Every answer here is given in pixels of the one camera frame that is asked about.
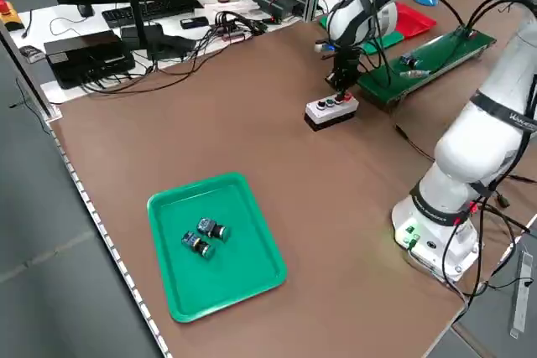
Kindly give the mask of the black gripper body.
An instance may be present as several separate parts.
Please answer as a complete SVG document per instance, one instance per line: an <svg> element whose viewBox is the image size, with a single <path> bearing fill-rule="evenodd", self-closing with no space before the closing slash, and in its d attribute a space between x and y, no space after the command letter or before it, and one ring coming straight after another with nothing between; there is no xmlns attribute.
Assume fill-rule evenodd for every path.
<svg viewBox="0 0 537 358"><path fill-rule="evenodd" d="M336 49L334 52L334 69L335 70L356 70L362 50L360 48Z"/></svg>

